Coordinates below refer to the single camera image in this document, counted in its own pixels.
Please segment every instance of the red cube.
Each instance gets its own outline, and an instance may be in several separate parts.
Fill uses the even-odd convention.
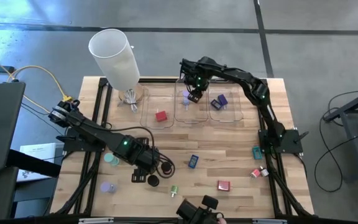
[[[218,180],[218,190],[230,191],[230,181]]]
[[[161,111],[155,114],[155,119],[157,119],[158,122],[161,121],[166,121],[167,118],[167,113],[165,111]]]

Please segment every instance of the human hand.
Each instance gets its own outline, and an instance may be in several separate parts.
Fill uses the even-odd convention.
[[[218,218],[219,224],[227,224],[226,220],[224,218]]]

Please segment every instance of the gray floor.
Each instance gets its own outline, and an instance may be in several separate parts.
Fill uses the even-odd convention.
[[[358,1],[260,0],[260,5],[266,29],[358,30]],[[252,0],[0,0],[0,23],[258,28]],[[83,76],[101,75],[88,52],[92,35],[94,32],[0,30],[0,62],[17,68],[48,68],[69,95],[78,96]],[[127,36],[145,76],[178,75],[178,63],[183,57],[197,60],[204,55],[257,77],[267,76],[259,34],[128,32]],[[314,164],[325,152],[318,122],[329,99],[358,90],[358,35],[267,35],[267,43],[274,75],[285,79],[294,122],[300,131],[310,132],[303,140],[303,148],[316,214],[358,221],[358,182],[344,183],[340,191],[330,194],[319,189],[313,178]],[[53,80],[39,70],[26,70],[19,79],[27,84],[26,94],[48,108],[61,99]],[[4,81],[6,75],[0,74],[0,82]],[[353,97],[343,96],[333,106]],[[330,124],[323,126],[323,133],[331,147],[346,139],[343,130]],[[56,134],[23,110],[12,147],[54,142]],[[350,166],[349,150],[345,146],[335,155],[344,169],[356,169]],[[338,171],[329,157],[323,159],[318,173],[326,188],[335,188],[339,183]]]

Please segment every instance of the black round object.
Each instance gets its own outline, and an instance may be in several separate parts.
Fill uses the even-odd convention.
[[[158,179],[158,177],[156,175],[150,175],[147,178],[147,183],[152,187],[156,187],[160,184],[160,180]]]
[[[161,164],[161,169],[162,169],[162,172],[166,175],[169,175],[171,174],[172,172],[172,166],[171,166],[171,163],[169,162],[163,162]]]

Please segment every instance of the white cylindrical container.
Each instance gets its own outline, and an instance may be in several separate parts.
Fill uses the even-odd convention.
[[[134,88],[139,69],[126,35],[117,29],[106,29],[89,41],[89,51],[110,85],[120,91]]]

